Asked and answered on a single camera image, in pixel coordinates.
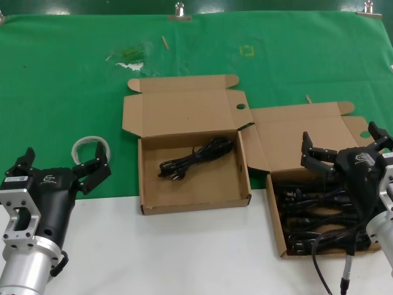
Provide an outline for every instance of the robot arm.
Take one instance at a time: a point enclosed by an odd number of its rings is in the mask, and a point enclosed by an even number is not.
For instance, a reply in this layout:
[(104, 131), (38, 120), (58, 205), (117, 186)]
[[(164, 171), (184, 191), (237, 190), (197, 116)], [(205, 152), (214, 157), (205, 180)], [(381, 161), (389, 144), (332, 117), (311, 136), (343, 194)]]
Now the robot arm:
[(0, 294), (43, 295), (68, 262), (62, 248), (77, 193), (88, 194), (111, 175), (101, 143), (93, 160), (72, 169), (39, 170), (32, 167), (34, 158), (29, 147), (0, 185), (0, 202), (10, 216), (2, 236)]
[[(374, 143), (338, 152), (313, 147), (308, 133), (304, 132), (301, 165), (343, 185), (360, 217), (359, 226), (367, 225), (370, 239), (381, 245), (393, 268), (393, 152), (379, 153), (384, 148), (393, 149), (393, 138), (374, 122), (370, 122), (368, 131)], [(347, 256), (341, 281), (346, 289), (351, 263), (352, 257)]]

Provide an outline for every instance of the white sticker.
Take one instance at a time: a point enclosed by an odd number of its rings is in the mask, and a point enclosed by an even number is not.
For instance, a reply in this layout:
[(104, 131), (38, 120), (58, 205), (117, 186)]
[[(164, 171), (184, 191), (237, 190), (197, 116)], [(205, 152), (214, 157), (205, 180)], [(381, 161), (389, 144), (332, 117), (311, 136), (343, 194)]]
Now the white sticker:
[(26, 181), (28, 178), (29, 176), (7, 177), (6, 180), (4, 180), (4, 182), (13, 183), (15, 181)]
[(383, 154), (384, 158), (391, 158), (393, 157), (393, 152), (387, 152), (386, 154)]

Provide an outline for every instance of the metal connector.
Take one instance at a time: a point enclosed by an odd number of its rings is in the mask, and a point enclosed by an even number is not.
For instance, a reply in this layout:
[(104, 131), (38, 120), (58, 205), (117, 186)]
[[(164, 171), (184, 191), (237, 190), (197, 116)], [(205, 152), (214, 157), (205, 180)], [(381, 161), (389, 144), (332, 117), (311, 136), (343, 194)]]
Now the metal connector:
[(349, 280), (349, 277), (351, 276), (351, 267), (352, 267), (352, 261), (354, 259), (354, 256), (347, 255), (345, 259), (345, 267), (344, 267), (344, 272), (343, 272), (343, 279), (344, 280)]

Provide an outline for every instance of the white table surface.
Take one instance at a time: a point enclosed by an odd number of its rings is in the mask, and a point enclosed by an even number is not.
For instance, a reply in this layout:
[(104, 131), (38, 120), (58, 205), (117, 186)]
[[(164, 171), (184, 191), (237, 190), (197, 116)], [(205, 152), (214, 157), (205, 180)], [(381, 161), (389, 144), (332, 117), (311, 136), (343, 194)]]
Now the white table surface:
[[(2, 209), (0, 228), (8, 220)], [(278, 256), (264, 190), (245, 208), (156, 216), (137, 197), (78, 200), (63, 249), (45, 295), (326, 294), (311, 258)], [(344, 259), (319, 265), (339, 294)], [(392, 294), (391, 271), (381, 251), (355, 257), (348, 295)]]

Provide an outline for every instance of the metal clip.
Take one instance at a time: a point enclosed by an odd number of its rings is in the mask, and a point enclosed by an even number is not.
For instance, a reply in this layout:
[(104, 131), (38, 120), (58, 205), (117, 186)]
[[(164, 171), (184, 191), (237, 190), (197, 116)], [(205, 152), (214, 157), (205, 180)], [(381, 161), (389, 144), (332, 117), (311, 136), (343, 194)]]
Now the metal clip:
[(364, 17), (382, 18), (381, 14), (374, 13), (374, 3), (371, 0), (366, 0), (366, 2), (364, 2), (364, 11), (358, 12), (357, 14)]
[(182, 2), (176, 3), (174, 8), (175, 15), (169, 15), (168, 20), (192, 20), (191, 16), (184, 14), (184, 4)]
[(184, 4), (182, 2), (176, 3), (174, 8), (175, 8), (175, 15), (177, 17), (183, 17), (184, 16)]
[(2, 25), (6, 21), (6, 17), (0, 11), (0, 25)]
[(366, 14), (372, 14), (373, 13), (373, 5), (374, 5), (374, 3), (372, 3), (371, 0), (367, 0), (366, 2), (364, 2), (364, 12)]

